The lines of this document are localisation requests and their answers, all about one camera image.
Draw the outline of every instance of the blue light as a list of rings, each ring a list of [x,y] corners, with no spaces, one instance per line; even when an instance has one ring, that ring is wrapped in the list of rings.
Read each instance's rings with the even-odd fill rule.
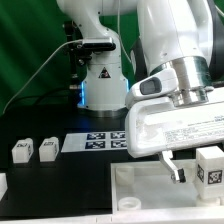
[[[81,88],[82,88],[82,105],[85,105],[85,91],[84,91],[84,82],[82,82],[81,84]]]
[[[130,88],[129,88],[129,81],[128,81],[128,79],[126,81],[126,86],[127,86],[127,92],[129,92]]]

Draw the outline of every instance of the black table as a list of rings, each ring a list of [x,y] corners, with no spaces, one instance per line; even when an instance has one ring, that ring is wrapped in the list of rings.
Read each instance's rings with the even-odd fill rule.
[[[0,172],[6,172],[8,184],[0,220],[111,214],[111,163],[157,156],[136,160],[126,150],[59,152],[55,162],[40,163],[38,149],[52,136],[59,138],[61,150],[68,133],[123,131],[125,117],[90,117],[66,105],[8,111],[0,118]],[[28,164],[13,164],[11,150],[25,138],[33,139],[34,154]],[[184,157],[192,157],[192,152]]]

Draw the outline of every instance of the white block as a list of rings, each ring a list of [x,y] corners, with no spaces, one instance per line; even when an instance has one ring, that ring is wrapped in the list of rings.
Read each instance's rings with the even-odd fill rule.
[[[221,203],[222,206],[224,205],[224,197],[220,198],[220,203]]]
[[[217,146],[196,151],[195,187],[203,200],[224,196],[224,152]]]
[[[118,185],[132,185],[134,184],[134,167],[123,166],[116,168],[116,182]]]
[[[59,152],[58,138],[52,137],[45,139],[39,148],[40,161],[41,162],[55,161],[58,152]]]
[[[197,207],[213,207],[213,206],[220,206],[220,198],[208,198],[202,199],[200,196],[197,197],[196,206]]]
[[[8,186],[6,181],[6,175],[5,173],[0,173],[0,201],[2,200],[2,197],[4,196],[7,189]]]
[[[33,140],[19,140],[12,149],[13,163],[28,163],[33,154]]]

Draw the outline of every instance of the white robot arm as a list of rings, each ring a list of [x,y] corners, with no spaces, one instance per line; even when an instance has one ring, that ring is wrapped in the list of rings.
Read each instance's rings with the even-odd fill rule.
[[[174,182],[184,182],[172,151],[224,140],[224,88],[214,90],[209,74],[211,11],[207,0],[139,0],[138,20],[151,76],[126,97],[128,151],[135,158],[158,154]]]
[[[121,0],[122,13],[137,9],[141,60],[148,76],[136,83],[126,97],[130,109],[126,118],[128,151],[133,157],[159,154],[177,182],[183,181],[178,176],[181,171],[169,160],[168,150],[224,140],[224,103],[220,97],[224,91],[212,92],[209,75],[214,44],[209,1]],[[87,42],[110,37],[115,43],[116,50],[94,54],[88,64],[84,106],[91,110],[119,110],[127,91],[121,74],[119,37],[99,22],[100,15],[117,14],[118,0],[57,2],[76,22]],[[137,60],[132,54],[134,68],[139,67]],[[99,79],[104,68],[111,79]]]
[[[118,34],[104,27],[100,16],[116,15],[118,1],[108,0],[57,0],[60,9],[77,24],[84,41],[95,45],[108,38],[113,41],[113,51],[95,52],[87,64],[87,76],[83,81],[83,100],[80,108],[95,115],[110,116],[125,109],[128,92],[127,79],[121,69],[121,48]],[[121,12],[136,10],[137,0],[121,1]]]

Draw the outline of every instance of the printed label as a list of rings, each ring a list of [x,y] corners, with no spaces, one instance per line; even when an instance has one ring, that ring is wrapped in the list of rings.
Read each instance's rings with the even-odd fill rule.
[[[86,142],[85,149],[105,149],[105,141]]]
[[[54,146],[54,154],[56,155],[57,154],[57,147],[56,147],[56,145]]]
[[[107,71],[107,69],[104,67],[102,72],[100,73],[99,76],[100,79],[108,79],[111,78],[109,72]]]
[[[127,143],[125,140],[111,141],[111,148],[112,149],[127,148]]]
[[[220,184],[222,182],[222,170],[208,172],[208,184]]]
[[[45,142],[44,146],[53,145],[53,144],[54,144],[54,142]]]
[[[125,132],[111,132],[110,137],[111,139],[125,138]]]
[[[189,124],[188,128],[165,132],[167,143],[176,143],[187,140],[196,140],[206,137],[224,135],[224,118],[216,117],[214,120]]]
[[[16,147],[17,148],[22,148],[22,147],[26,147],[26,146],[27,146],[27,143],[20,143]]]
[[[87,135],[87,140],[105,139],[106,133],[90,133]]]
[[[204,177],[205,177],[204,173],[205,173],[205,171],[198,164],[197,176],[201,180],[202,183],[204,183]]]
[[[31,154],[31,148],[30,148],[30,146],[28,147],[28,153],[29,153],[29,156],[30,156],[30,154]]]

